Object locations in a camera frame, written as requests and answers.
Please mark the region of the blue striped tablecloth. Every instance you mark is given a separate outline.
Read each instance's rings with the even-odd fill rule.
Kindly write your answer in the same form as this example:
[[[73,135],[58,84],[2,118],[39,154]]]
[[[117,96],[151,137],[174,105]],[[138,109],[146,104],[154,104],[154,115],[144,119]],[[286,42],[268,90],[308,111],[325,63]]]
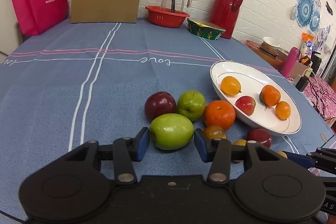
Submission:
[[[61,22],[33,36],[1,63],[1,223],[25,219],[21,182],[41,167],[97,140],[110,144],[148,125],[147,98],[198,90],[217,99],[210,67],[232,60],[256,68],[295,100],[301,130],[274,137],[272,148],[301,154],[335,147],[329,126],[303,94],[235,39],[197,37],[182,27]]]

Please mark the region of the large orange tangerine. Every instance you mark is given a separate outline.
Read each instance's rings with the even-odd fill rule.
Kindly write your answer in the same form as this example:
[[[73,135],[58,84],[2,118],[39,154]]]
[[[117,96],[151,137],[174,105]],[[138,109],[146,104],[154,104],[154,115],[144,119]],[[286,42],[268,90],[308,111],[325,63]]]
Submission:
[[[230,103],[222,100],[209,103],[203,113],[203,121],[207,127],[219,126],[227,130],[232,127],[235,119],[235,109]]]

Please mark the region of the red pink small apple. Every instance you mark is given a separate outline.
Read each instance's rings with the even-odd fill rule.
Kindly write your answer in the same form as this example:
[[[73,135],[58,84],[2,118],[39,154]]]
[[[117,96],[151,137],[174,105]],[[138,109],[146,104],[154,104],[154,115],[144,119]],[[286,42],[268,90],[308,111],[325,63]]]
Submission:
[[[242,96],[235,102],[235,105],[247,116],[251,116],[255,110],[256,102],[251,96]]]

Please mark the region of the orange snack packet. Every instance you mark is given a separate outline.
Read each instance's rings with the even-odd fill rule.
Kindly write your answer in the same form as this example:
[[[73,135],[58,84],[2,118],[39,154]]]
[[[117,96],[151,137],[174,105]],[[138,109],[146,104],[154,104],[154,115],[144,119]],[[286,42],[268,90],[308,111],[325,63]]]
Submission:
[[[311,57],[312,48],[313,48],[313,39],[314,36],[307,34],[305,32],[301,35],[301,48],[300,52],[302,56],[309,56]]]

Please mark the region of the blue patterned wall fans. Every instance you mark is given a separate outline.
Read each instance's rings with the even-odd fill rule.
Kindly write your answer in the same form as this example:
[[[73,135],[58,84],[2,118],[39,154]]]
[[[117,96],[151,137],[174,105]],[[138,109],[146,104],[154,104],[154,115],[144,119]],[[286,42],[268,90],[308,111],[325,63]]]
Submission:
[[[300,27],[308,27],[311,32],[317,32],[321,22],[321,6],[321,0],[298,0],[291,19],[296,20]]]

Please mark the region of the black mug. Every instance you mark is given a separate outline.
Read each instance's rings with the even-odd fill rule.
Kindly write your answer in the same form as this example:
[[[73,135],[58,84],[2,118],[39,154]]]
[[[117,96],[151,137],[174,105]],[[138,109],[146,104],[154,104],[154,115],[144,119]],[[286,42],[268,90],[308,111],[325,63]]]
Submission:
[[[311,54],[311,68],[315,75],[318,72],[319,67],[322,63],[322,59],[319,56],[320,56],[320,53],[317,51],[313,51]]]

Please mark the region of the tan longan fruit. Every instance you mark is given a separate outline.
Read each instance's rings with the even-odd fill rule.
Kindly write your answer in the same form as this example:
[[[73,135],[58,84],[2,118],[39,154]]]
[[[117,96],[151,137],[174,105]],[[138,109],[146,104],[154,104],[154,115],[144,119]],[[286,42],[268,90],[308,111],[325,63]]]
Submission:
[[[239,139],[232,144],[231,160],[235,163],[243,162],[246,155],[246,140]]]

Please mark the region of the small green apple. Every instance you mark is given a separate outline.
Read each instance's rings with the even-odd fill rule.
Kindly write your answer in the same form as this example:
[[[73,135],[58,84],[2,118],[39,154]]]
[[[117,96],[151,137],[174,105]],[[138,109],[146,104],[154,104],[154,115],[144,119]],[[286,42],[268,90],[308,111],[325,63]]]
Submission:
[[[188,90],[182,93],[177,103],[177,113],[194,122],[200,119],[206,108],[204,95],[197,90]]]

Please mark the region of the white bowl on dishes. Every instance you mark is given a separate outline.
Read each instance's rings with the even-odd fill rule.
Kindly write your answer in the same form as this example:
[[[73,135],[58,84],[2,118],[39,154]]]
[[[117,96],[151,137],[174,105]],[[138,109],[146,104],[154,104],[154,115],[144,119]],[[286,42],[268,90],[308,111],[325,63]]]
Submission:
[[[264,37],[262,42],[273,50],[278,50],[280,48],[280,43],[278,43],[275,39],[271,37]]]

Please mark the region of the red plastic basket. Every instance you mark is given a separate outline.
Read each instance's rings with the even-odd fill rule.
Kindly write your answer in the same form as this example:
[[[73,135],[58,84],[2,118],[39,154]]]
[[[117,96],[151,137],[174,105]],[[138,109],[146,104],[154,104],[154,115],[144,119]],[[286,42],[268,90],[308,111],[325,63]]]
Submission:
[[[148,21],[152,24],[167,28],[179,28],[190,15],[186,12],[171,12],[168,8],[160,6],[146,6]]]

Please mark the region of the dark red apple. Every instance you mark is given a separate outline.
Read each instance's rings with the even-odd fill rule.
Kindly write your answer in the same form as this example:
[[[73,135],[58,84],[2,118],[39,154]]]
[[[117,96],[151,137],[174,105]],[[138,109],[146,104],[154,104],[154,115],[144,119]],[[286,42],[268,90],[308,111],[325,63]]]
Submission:
[[[254,128],[247,132],[246,140],[254,140],[270,148],[272,145],[272,137],[264,128]]]

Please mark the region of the yellow orange kumquat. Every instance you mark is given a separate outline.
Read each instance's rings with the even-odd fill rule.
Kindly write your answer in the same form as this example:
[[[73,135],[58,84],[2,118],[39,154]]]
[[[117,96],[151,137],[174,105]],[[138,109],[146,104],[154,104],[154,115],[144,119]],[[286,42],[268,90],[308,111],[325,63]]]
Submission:
[[[221,81],[220,88],[223,93],[229,96],[235,96],[241,92],[240,82],[232,76],[224,77]]]

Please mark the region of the wooden brown tray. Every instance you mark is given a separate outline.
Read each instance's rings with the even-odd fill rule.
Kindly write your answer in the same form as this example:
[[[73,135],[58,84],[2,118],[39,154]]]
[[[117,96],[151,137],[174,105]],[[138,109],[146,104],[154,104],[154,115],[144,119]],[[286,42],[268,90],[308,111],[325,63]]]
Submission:
[[[278,51],[269,46],[264,46],[263,44],[258,44],[250,40],[246,40],[245,45],[272,67],[276,69],[281,68],[283,61],[280,59]]]

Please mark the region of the small orange kumquat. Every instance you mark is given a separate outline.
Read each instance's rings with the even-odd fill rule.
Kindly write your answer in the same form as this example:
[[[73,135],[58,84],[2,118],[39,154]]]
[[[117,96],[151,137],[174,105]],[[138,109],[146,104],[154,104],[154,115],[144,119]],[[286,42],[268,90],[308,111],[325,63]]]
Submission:
[[[276,116],[281,120],[287,120],[291,115],[290,105],[285,101],[280,101],[275,108]]]

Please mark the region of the white ceramic plate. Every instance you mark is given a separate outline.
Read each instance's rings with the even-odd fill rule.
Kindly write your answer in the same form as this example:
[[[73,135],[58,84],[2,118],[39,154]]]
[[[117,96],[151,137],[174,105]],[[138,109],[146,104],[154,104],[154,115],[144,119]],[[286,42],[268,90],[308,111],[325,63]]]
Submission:
[[[221,82],[227,76],[236,78],[241,84],[241,93],[229,96],[222,92]],[[236,116],[252,128],[264,128],[272,135],[282,136],[296,134],[302,127],[300,111],[291,96],[274,80],[261,71],[234,61],[218,61],[210,67],[210,77],[214,90],[218,97],[230,103],[236,111]],[[281,100],[289,104],[291,115],[287,120],[281,120],[276,116],[276,108],[266,107],[259,100],[259,94],[266,85],[272,85],[281,94]],[[241,96],[250,96],[256,101],[253,114],[248,116],[243,113],[235,102]]]

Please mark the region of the pink floral side tablecloth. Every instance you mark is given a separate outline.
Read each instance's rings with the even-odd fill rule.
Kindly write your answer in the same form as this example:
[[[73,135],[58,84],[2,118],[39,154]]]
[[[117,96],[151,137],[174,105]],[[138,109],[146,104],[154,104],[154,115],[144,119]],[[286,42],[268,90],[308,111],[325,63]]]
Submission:
[[[321,77],[309,77],[303,94],[324,120],[335,118],[335,91]]]

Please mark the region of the large green apple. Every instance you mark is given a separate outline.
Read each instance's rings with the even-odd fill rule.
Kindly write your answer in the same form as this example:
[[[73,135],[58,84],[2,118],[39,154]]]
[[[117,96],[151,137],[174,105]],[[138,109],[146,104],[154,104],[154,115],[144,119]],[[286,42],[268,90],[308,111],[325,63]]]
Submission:
[[[176,150],[189,144],[194,135],[194,125],[181,114],[168,113],[155,118],[149,132],[157,148]]]

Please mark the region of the orange tangerine with stem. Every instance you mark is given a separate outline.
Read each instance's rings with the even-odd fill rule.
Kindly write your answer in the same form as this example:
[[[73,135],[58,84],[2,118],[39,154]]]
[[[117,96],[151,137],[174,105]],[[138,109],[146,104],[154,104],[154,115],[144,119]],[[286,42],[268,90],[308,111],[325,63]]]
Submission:
[[[259,100],[267,107],[276,106],[281,99],[280,92],[272,85],[266,85],[259,94]]]

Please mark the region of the dark red plum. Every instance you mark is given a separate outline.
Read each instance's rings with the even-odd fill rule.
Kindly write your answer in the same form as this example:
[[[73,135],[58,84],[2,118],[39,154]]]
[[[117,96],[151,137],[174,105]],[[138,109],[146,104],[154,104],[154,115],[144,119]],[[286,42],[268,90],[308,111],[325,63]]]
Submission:
[[[176,113],[177,104],[170,93],[157,92],[146,100],[144,110],[147,120],[151,122],[163,114]]]

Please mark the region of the red thermos jug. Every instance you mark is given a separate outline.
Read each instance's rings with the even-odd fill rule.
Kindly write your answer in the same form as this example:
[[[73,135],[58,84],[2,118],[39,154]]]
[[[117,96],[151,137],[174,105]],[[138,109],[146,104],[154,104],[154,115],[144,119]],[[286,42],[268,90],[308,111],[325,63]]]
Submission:
[[[215,0],[210,12],[210,22],[225,30],[222,37],[232,38],[243,0]]]

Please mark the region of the black power adapter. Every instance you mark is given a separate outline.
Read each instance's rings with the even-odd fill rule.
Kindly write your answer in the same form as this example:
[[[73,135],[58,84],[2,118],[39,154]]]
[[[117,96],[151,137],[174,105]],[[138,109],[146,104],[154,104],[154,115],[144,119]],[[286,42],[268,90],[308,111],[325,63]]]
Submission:
[[[303,92],[308,83],[309,78],[306,76],[301,76],[300,79],[297,81],[295,87],[299,92]]]

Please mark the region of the white appliance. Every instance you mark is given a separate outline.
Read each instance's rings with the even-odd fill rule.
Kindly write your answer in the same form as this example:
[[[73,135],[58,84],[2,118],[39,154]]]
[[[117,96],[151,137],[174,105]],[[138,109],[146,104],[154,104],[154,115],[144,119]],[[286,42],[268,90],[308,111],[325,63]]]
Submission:
[[[1,60],[9,56],[23,42],[12,0],[0,0]]]

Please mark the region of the pink water bottle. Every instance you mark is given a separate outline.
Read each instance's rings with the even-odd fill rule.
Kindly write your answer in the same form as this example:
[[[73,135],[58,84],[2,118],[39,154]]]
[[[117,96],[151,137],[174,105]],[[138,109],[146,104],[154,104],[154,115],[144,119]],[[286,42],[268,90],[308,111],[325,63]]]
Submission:
[[[298,58],[300,57],[301,52],[298,48],[293,47],[291,48],[289,54],[287,55],[285,61],[283,62],[280,73],[283,77],[287,78],[293,69],[295,63],[297,62]]]

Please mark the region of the green patterned foil bowl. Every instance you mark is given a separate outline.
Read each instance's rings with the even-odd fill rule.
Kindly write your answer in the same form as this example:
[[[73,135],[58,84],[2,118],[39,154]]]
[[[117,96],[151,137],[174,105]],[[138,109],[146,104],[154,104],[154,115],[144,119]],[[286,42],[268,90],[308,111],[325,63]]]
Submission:
[[[193,18],[187,18],[187,22],[189,32],[201,38],[217,40],[225,32],[225,29],[210,22]]]

